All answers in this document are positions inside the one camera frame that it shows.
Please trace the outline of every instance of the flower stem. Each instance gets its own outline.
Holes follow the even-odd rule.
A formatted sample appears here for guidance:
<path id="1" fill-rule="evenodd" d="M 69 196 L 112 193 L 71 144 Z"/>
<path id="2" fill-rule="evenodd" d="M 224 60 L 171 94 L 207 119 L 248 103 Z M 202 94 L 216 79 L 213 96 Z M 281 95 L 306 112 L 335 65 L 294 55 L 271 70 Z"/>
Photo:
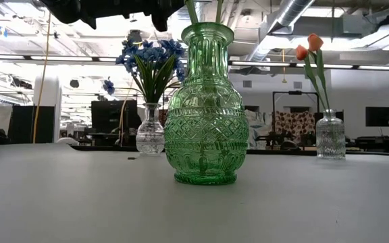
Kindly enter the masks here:
<path id="1" fill-rule="evenodd" d="M 220 24 L 220 20 L 222 19 L 222 4 L 223 0 L 218 0 L 217 13 L 215 14 L 215 22 L 218 24 Z"/>
<path id="2" fill-rule="evenodd" d="M 188 9 L 188 14 L 190 16 L 190 21 L 192 22 L 192 24 L 196 24 L 198 21 L 193 0 L 186 0 L 186 5 Z"/>

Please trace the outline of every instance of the black monitor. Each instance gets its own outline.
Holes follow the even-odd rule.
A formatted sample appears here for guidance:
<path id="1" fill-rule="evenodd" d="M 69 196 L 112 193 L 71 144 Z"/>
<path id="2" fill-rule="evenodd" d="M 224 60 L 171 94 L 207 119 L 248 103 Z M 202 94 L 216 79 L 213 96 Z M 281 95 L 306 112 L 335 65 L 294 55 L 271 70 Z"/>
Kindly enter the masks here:
<path id="1" fill-rule="evenodd" d="M 365 126 L 389 127 L 389 107 L 366 107 Z"/>
<path id="2" fill-rule="evenodd" d="M 336 112 L 336 117 L 338 119 L 341 119 L 342 121 L 344 121 L 344 112 L 343 111 L 337 111 Z M 319 121 L 322 118 L 323 118 L 323 113 L 316 112 L 315 113 L 315 124 L 317 123 L 317 121 Z"/>
<path id="3" fill-rule="evenodd" d="M 97 132 L 110 133 L 120 126 L 121 108 L 124 101 L 92 101 L 91 116 L 93 128 Z M 141 121 L 138 116 L 137 101 L 127 101 L 124 108 L 124 127 L 138 128 Z"/>

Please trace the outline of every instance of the embossed glass pattern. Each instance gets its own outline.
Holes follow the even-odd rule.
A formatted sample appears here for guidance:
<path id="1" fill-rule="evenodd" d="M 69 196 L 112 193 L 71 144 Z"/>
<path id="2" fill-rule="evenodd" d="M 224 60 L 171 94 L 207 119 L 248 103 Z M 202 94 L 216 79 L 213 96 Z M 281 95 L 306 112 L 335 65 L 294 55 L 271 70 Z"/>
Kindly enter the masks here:
<path id="1" fill-rule="evenodd" d="M 146 103 L 145 120 L 136 135 L 136 148 L 141 154 L 157 155 L 164 149 L 165 137 L 159 122 L 159 104 Z"/>
<path id="2" fill-rule="evenodd" d="M 316 149 L 320 159 L 345 159 L 344 124 L 334 110 L 325 110 L 316 123 Z"/>
<path id="3" fill-rule="evenodd" d="M 242 98 L 228 79 L 227 46 L 234 33 L 216 23 L 182 32 L 188 76 L 170 100 L 165 124 L 167 160 L 187 184 L 229 184 L 242 165 L 249 129 Z"/>

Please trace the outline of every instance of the white pillar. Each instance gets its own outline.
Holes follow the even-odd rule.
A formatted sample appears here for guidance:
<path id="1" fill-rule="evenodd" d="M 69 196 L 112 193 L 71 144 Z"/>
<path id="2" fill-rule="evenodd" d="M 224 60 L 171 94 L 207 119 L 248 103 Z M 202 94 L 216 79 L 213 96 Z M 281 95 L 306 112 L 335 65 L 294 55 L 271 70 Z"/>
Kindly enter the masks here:
<path id="1" fill-rule="evenodd" d="M 40 106 L 55 107 L 55 120 L 53 122 L 53 141 L 59 138 L 59 126 L 61 119 L 61 102 L 62 102 L 62 88 L 59 82 L 57 67 L 47 66 L 45 81 L 43 83 L 43 92 L 41 95 Z M 35 78 L 34 85 L 34 105 L 38 104 L 38 97 L 40 95 L 41 80 L 43 77 L 43 70 L 41 69 Z"/>

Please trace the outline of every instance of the blue flower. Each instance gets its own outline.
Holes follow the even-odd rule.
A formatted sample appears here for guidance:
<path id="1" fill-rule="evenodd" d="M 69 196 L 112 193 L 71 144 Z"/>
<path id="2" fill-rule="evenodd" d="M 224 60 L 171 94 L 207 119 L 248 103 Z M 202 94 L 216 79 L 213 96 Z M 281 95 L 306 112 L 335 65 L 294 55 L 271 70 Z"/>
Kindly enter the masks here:
<path id="1" fill-rule="evenodd" d="M 138 69 L 136 59 L 137 55 L 142 62 L 153 62 L 154 69 L 160 70 L 164 63 L 172 56 L 176 56 L 176 60 L 173 66 L 173 71 L 176 73 L 176 77 L 179 81 L 184 79 L 184 66 L 179 60 L 184 56 L 184 49 L 181 44 L 174 40 L 160 40 L 160 47 L 153 47 L 153 43 L 144 40 L 141 47 L 138 44 L 134 44 L 132 39 L 125 40 L 123 43 L 122 55 L 116 59 L 117 64 L 123 64 L 126 71 L 134 77 L 139 76 L 142 79 L 142 74 Z"/>
<path id="2" fill-rule="evenodd" d="M 115 92 L 115 88 L 113 87 L 113 82 L 111 82 L 111 80 L 105 80 L 103 89 L 107 91 L 109 95 L 113 95 Z"/>
<path id="3" fill-rule="evenodd" d="M 166 55 L 168 57 L 172 55 L 176 55 L 176 57 L 184 56 L 184 48 L 178 42 L 175 42 L 173 39 L 171 40 L 161 40 L 159 41 L 160 45 L 166 50 Z"/>
<path id="4" fill-rule="evenodd" d="M 120 55 L 120 56 L 115 60 L 115 64 L 124 64 L 124 63 L 126 62 L 125 58 L 126 58 L 125 55 Z"/>
<path id="5" fill-rule="evenodd" d="M 142 42 L 142 46 L 143 46 L 143 48 L 151 48 L 151 47 L 153 47 L 153 42 L 149 42 L 149 43 L 148 43 L 147 40 L 144 40 L 144 41 Z"/>
<path id="6" fill-rule="evenodd" d="M 182 82 L 184 80 L 184 68 L 179 67 L 176 70 L 176 77 L 178 78 L 178 81 Z"/>

